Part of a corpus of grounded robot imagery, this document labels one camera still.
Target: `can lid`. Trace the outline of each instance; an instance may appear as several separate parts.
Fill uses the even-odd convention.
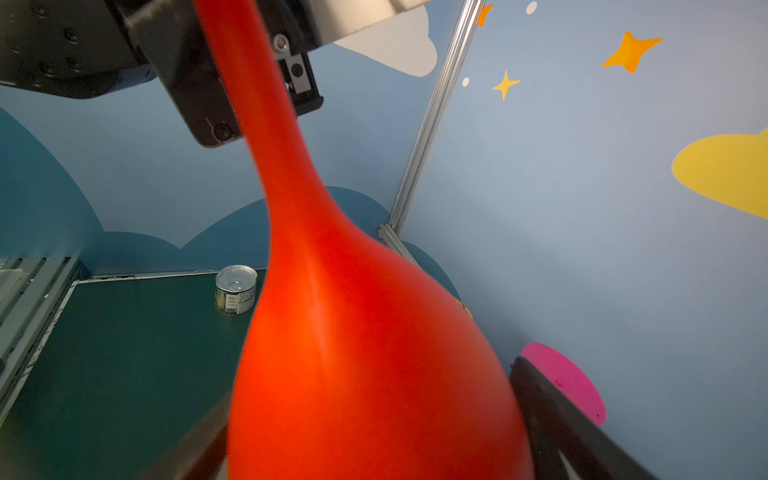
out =
[[[229,265],[216,275],[216,286],[225,292],[239,293],[256,285],[257,273],[247,265]]]

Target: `metal can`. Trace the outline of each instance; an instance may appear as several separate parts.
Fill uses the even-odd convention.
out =
[[[240,315],[256,303],[256,277],[247,265],[229,265],[216,275],[216,310]]]

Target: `dark green mat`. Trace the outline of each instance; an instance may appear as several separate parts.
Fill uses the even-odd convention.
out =
[[[78,285],[0,429],[0,478],[136,478],[231,388],[249,321],[215,310],[214,275]]]

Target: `pink oval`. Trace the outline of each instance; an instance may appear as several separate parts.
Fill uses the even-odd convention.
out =
[[[529,343],[523,349],[522,355],[595,425],[605,423],[605,404],[598,389],[567,356],[540,343]]]

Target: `yellow star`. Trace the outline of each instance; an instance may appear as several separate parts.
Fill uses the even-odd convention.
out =
[[[492,88],[492,90],[499,90],[502,93],[502,101],[507,99],[507,90],[514,85],[520,83],[519,80],[515,81],[509,81],[509,77],[507,77],[507,71],[504,70],[504,81],[495,87]]]
[[[603,63],[603,66],[612,67],[614,65],[621,65],[626,68],[628,72],[634,73],[634,71],[637,70],[637,63],[640,61],[640,57],[642,57],[649,48],[662,40],[664,39],[652,38],[651,40],[637,40],[630,32],[627,32],[621,40],[619,49],[616,50],[616,53],[611,55],[605,63]]]
[[[478,18],[478,25],[485,26],[485,16],[488,14],[488,12],[491,11],[491,8],[493,8],[493,4],[491,3],[488,6],[485,6],[480,11],[480,18]]]

